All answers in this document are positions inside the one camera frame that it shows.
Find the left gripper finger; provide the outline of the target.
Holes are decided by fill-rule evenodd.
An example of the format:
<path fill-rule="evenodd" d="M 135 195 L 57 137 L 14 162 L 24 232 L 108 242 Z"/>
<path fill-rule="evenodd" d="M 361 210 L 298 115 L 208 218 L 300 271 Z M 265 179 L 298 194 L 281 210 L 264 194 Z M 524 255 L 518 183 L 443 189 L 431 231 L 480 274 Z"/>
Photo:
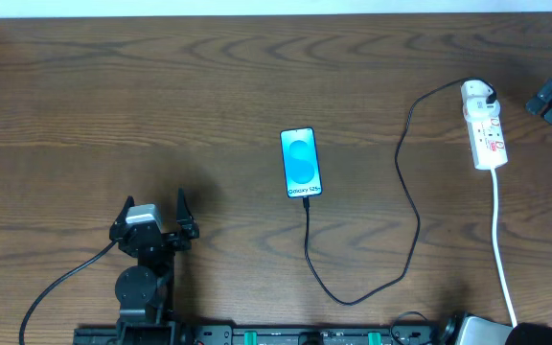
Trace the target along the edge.
<path fill-rule="evenodd" d="M 129 195 L 126 198 L 125 204 L 119 213 L 119 215 L 114 219 L 114 222 L 111 225 L 112 230 L 119 230 L 127 225 L 127 213 L 128 210 L 135 205 L 134 198 Z"/>
<path fill-rule="evenodd" d="M 182 188 L 178 189 L 176 223 L 186 234 L 194 234 L 196 232 L 196 221 L 187 205 L 184 190 Z"/>

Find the blue screen Galaxy smartphone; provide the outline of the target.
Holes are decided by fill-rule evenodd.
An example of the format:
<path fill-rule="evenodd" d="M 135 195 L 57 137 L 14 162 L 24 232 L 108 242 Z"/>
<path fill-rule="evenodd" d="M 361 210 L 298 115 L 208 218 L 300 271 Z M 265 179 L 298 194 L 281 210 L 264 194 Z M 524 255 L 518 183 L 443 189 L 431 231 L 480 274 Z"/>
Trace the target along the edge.
<path fill-rule="evenodd" d="M 287 196 L 303 198 L 323 192 L 318 153 L 312 127 L 280 132 Z"/>

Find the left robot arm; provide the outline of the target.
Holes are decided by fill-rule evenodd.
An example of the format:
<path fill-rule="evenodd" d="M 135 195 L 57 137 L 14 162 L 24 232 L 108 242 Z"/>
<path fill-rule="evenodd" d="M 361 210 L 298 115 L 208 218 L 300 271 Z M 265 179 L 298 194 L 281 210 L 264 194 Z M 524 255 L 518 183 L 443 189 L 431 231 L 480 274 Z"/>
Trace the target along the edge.
<path fill-rule="evenodd" d="M 174 256 L 191 248 L 199 228 L 183 190 L 176 202 L 176 231 L 164 233 L 154 204 L 137 205 L 130 196 L 109 229 L 109 238 L 137 264 L 124 270 L 115 284 L 120 303 L 114 342 L 192 344 L 192 328 L 173 315 Z"/>

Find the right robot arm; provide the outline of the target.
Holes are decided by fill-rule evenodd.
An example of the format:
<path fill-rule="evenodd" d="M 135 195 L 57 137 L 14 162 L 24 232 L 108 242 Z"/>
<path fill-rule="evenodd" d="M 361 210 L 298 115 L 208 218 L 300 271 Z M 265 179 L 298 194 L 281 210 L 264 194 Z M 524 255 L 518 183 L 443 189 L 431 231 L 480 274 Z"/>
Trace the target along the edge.
<path fill-rule="evenodd" d="M 492 225 L 491 244 L 507 312 L 511 321 L 509 327 L 501 325 L 489 331 L 487 320 L 475 324 L 475 318 L 465 316 L 454 331 L 456 344 L 472 343 L 474 340 L 487 340 L 492 344 L 552 344 L 552 327 L 533 323 L 520 323 L 517 320 L 499 247 L 499 184 L 496 170 L 508 162 L 505 139 L 502 133 L 501 105 L 497 92 L 482 79 L 469 78 L 460 82 L 462 113 L 466 121 L 471 144 L 474 167 L 490 173 L 492 180 Z M 552 126 L 552 77 L 526 103 L 528 113 L 540 116 Z"/>

